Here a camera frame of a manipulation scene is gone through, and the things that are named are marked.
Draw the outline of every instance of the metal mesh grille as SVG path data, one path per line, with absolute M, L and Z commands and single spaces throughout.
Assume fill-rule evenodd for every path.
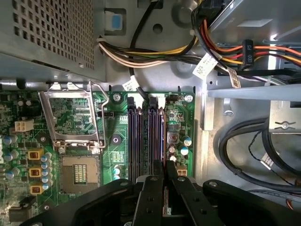
M 92 0 L 12 0 L 12 5 L 15 35 L 94 70 Z

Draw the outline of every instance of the wire bundle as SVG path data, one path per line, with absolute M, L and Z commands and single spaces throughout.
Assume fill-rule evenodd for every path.
M 226 133 L 226 135 L 220 140 L 219 147 L 218 147 L 218 153 L 221 161 L 223 164 L 231 170 L 235 175 L 239 176 L 240 178 L 259 185 L 263 186 L 269 189 L 281 191 L 281 192 L 288 192 L 288 193 L 301 193 L 301 188 L 296 186 L 287 186 L 287 185 L 278 185 L 273 184 L 265 181 L 261 181 L 258 179 L 255 179 L 247 174 L 245 174 L 242 169 L 236 167 L 231 160 L 229 159 L 228 153 L 227 153 L 227 143 L 228 140 L 246 133 L 252 133 L 252 132 L 259 132 L 263 131 L 265 129 L 264 123 L 266 121 L 266 118 L 256 119 L 256 120 L 249 120 L 241 122 L 235 126 L 233 126 L 231 129 L 229 129 Z

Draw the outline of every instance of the motherboard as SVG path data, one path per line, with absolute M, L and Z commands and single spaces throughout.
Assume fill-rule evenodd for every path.
M 93 92 L 92 107 L 86 98 L 50 98 L 51 124 L 40 92 L 0 92 L 0 226 L 19 225 L 113 180 L 154 174 L 154 160 L 173 160 L 179 175 L 192 176 L 193 93 L 106 95 L 104 106 L 103 93 Z M 67 138 L 58 145 L 56 133 L 96 133 L 105 147 Z

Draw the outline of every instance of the black ram slot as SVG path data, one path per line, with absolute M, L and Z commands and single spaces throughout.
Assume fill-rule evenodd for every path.
M 148 116 L 148 173 L 153 174 L 153 163 L 162 160 L 162 126 L 161 115 L 158 110 L 157 100 L 150 99 Z
M 128 179 L 135 182 L 143 175 L 143 114 L 140 108 L 136 109 L 134 99 L 127 99 L 128 117 Z

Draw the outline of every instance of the cable label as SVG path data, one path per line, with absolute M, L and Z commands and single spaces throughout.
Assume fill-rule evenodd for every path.
M 262 165 L 264 165 L 266 168 L 268 168 L 268 170 L 271 170 L 272 165 L 274 164 L 274 162 L 272 161 L 272 159 L 269 157 L 269 155 L 267 153 L 264 154 L 264 156 L 261 158 Z
M 192 73 L 198 76 L 200 79 L 206 80 L 208 74 L 214 69 L 216 65 L 217 61 L 208 53 L 206 53 Z
M 232 68 L 228 67 L 228 72 L 230 76 L 230 81 L 233 88 L 241 88 L 240 81 L 238 79 L 237 73 Z
M 123 88 L 125 89 L 125 91 L 128 91 L 128 92 L 135 92 L 138 87 L 139 87 L 139 84 L 135 78 L 134 75 L 131 76 L 131 80 L 130 81 L 127 81 L 126 83 L 124 83 L 123 85 Z

